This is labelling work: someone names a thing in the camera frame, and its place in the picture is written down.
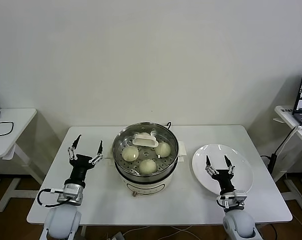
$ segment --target black cable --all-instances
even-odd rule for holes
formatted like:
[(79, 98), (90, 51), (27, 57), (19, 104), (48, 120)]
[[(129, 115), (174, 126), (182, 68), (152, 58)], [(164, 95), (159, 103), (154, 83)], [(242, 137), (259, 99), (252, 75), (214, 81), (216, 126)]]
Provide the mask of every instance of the black cable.
[[(223, 205), (221, 205), (220, 203), (219, 203), (219, 201), (218, 200), (216, 200), (216, 203), (221, 207), (221, 208), (226, 208), (226, 206), (223, 206)], [(239, 207), (239, 205), (240, 205), (240, 203), (238, 203), (237, 205), (235, 205), (235, 206), (231, 206), (230, 208), (236, 208), (236, 207)]]
[(275, 226), (273, 226), (273, 224), (272, 224), (272, 223), (270, 223), (270, 225), (271, 225), (271, 227), (273, 228), (274, 233), (275, 233), (275, 238), (274, 238), (274, 240), (278, 240), (278, 232), (277, 232), (277, 230), (276, 230)]
[(260, 157), (261, 157), (261, 158), (265, 157), (265, 158), (270, 159), (270, 157), (269, 157), (269, 156), (267, 156), (267, 155), (261, 155)]
[(55, 208), (55, 207), (61, 206), (62, 204), (65, 204), (65, 203), (67, 203), (67, 202), (69, 202), (69, 201), (71, 200), (71, 198), (68, 198), (67, 200), (64, 200), (64, 201), (62, 201), (62, 202), (59, 202), (59, 203), (57, 203), (57, 204), (45, 205), (45, 204), (43, 204), (43, 203), (40, 201), (40, 195), (41, 195), (43, 192), (50, 193), (50, 192), (51, 192), (51, 189), (50, 189), (50, 188), (43, 188), (42, 190), (39, 191), (39, 193), (38, 193), (37, 196), (36, 196), (36, 201), (37, 201), (37, 203), (38, 203), (40, 206), (44, 206), (45, 208)]
[(12, 133), (12, 131), (13, 131), (13, 126), (14, 126), (13, 121), (1, 121), (0, 124), (12, 124), (11, 130), (10, 130), (9, 132), (5, 133), (5, 134), (0, 134), (0, 137)]
[(275, 150), (274, 154), (277, 154), (277, 151), (281, 148), (282, 144), (285, 143), (285, 141), (288, 139), (288, 137), (290, 136), (290, 134), (296, 129), (296, 127), (292, 128), (291, 131), (289, 132), (289, 134), (285, 137), (285, 139), (281, 142), (280, 146), (277, 147), (277, 149)]
[(169, 122), (166, 124), (166, 126), (167, 126), (167, 129), (170, 129), (170, 128), (171, 128), (171, 122), (169, 121)]

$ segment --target white plastic holder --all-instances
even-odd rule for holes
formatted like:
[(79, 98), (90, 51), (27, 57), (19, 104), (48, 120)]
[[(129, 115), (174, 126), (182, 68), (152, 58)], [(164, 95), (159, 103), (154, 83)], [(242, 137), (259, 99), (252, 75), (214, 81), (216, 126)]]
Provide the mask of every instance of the white plastic holder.
[(156, 148), (159, 146), (159, 142), (156, 137), (151, 136), (149, 134), (137, 134), (135, 135), (132, 143), (136, 146), (150, 147)]

